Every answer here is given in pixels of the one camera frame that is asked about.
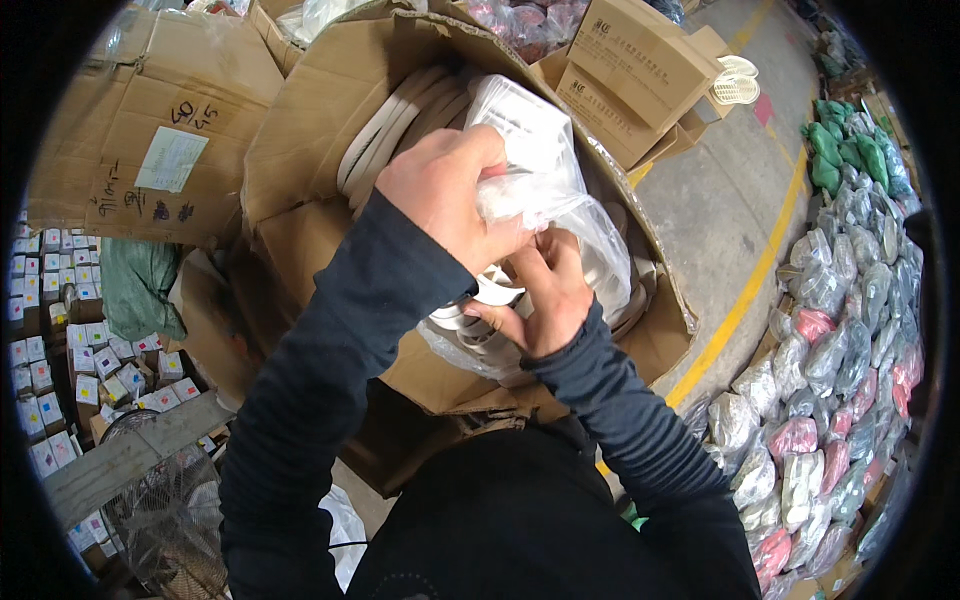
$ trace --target green sack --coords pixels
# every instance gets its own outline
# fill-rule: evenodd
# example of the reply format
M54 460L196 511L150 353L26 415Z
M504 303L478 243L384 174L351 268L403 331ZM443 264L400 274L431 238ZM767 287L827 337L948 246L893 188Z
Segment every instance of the green sack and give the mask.
M883 151L877 146L876 142L863 133L856 135L856 149L860 151L860 157L863 164L867 167L867 172L874 181L879 181L883 186L883 191L890 187L890 181L887 179L887 159Z
M817 187L826 189L831 197L836 196L840 189L840 169L830 164L823 155L816 155L813 158L813 173L810 174L810 180Z
M837 152L837 140L833 138L833 135L819 123L810 123L807 131L809 132L810 142L813 143L813 149L817 151L817 156L822 156L834 167L839 168L843 164L843 159Z
M840 126L833 121L827 122L827 131L830 132L830 135L833 136L833 139L837 140L838 144L843 141L843 130L841 130Z

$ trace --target green bag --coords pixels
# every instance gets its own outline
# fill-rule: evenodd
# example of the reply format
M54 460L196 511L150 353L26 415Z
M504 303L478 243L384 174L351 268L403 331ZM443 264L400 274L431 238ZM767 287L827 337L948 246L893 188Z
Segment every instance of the green bag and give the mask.
M830 164L823 155L816 155L813 158L813 173L810 174L810 180L817 187L826 189L831 197L836 196L840 189L840 169Z
M807 132L810 142L813 143L813 149L817 151L817 156L822 156L834 167L839 168L843 164L843 158L837 152L837 140L833 138L833 135L819 123L810 123Z
M839 151L840 157L843 158L844 162L848 162L857 171L863 171L863 159L860 157L860 153L856 149L855 139L851 138L840 142Z
M856 135L856 149L860 151L860 157L870 177L874 178L874 181L879 181L883 191L887 191L890 180L887 179L887 159L883 151L869 135L863 133Z

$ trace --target plastic-wrapped bundle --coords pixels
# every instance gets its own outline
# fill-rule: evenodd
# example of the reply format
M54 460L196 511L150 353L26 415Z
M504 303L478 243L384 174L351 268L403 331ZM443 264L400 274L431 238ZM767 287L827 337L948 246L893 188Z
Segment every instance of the plastic-wrapped bundle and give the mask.
M770 582L783 570L789 558L790 536L785 529L777 530L760 543L753 553L753 559L761 591L770 587Z
M820 493L820 486L823 485L824 465L823 450L809 454L790 454L783 458L780 514L783 517L783 527L788 532L797 531L810 517L813 499Z
M767 418L780 399L777 394L777 382L774 380L773 352L748 367L731 385L733 390L750 400L756 412Z
M887 301L892 278L890 267L882 262L874 263L863 274L863 323L872 332L876 331L880 308Z
M850 243L853 245L856 270L863 275L880 259L880 244L872 233L859 225L848 226L847 233L850 234Z
M806 387L806 379L801 371L810 344L799 333L791 335L780 344L774 356L774 380L780 397L790 397L797 390Z
M780 495L782 493L782 484L778 481L767 497L740 511L743 530L752 531L757 527L780 526Z
M863 474L870 464L867 460L859 460L850 466L840 481L830 493L830 506L833 510L833 520L839 523L853 523L853 518L863 506Z
M760 416L747 398L724 392L707 408L713 442L730 454L741 448L760 426Z
M817 496L813 499L810 518L793 534L790 559L784 568L793 569L806 564L813 558L830 525L830 505L828 498Z
M833 240L833 271L850 288L856 280L856 256L847 233L837 233Z
M809 417L813 414L813 404L817 397L810 388L798 390L786 403L787 418Z
M828 395L833 390L833 383L849 345L850 336L847 328L845 324L840 324L835 331L821 336L810 349L806 357L804 377L814 394Z
M827 445L826 454L824 480L820 484L822 494L830 494L850 467L850 446L843 440L835 440Z
M757 444L747 454L740 470L730 482L733 490L733 505L736 510L753 504L767 496L777 482L777 470L770 453L757 436Z
M833 391L840 396L847 396L856 390L870 368L871 359L870 330L859 319L847 319L844 323L849 344L833 383Z
M817 424L808 417L788 420L770 436L767 447L776 459L786 454L812 452L817 449Z
M820 336L836 329L836 325L822 310L801 308L793 313L793 327L806 338L810 344L815 344Z
M850 445L850 460L858 461L868 456L874 449L875 437L876 413L871 409L850 428L850 433L847 434L847 444Z
M843 523L833 523L820 540L813 558L804 566L803 576L806 579L817 579L826 575L840 560L844 546L847 545L847 536L852 529Z

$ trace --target concrete floor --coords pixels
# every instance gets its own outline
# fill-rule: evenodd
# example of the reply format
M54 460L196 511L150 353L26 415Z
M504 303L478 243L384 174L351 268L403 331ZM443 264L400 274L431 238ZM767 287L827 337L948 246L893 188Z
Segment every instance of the concrete floor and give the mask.
M704 393L726 389L753 355L770 308L780 298L774 269L806 229L810 189L803 165L795 163L803 145L799 126L809 120L816 92L812 30L782 0L717 0L688 15L684 28L692 33L705 25L757 66L757 80L768 98L736 107L710 127L699 145L656 163L636 187L672 257L683 293L700 317L693 349L654 386L664 397L675 387L689 388L689 393L669 398L679 412ZM802 171L799 186L791 186L795 169ZM791 202L793 210L780 221L785 231L774 236L779 242L772 266L754 276L781 208ZM756 293L744 292L750 283L758 283ZM738 299L740 309L732 312ZM705 364L711 355L715 360ZM607 478L614 493L622 490L615 475ZM372 537L393 501L384 502L339 461L333 480L348 492Z

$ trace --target black long sleeve shirt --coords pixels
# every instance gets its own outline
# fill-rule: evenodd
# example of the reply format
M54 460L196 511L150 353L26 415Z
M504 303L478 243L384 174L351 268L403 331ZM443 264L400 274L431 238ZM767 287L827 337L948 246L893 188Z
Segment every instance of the black long sleeve shirt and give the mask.
M366 410L366 382L400 337L475 291L473 277L376 190L317 291L250 389L222 471L231 594L343 595L318 509L330 468ZM524 361L601 446L638 512L613 510L600 474L541 430L499 431L416 473L347 596L716 597L760 590L727 482L637 377L595 302L563 350Z

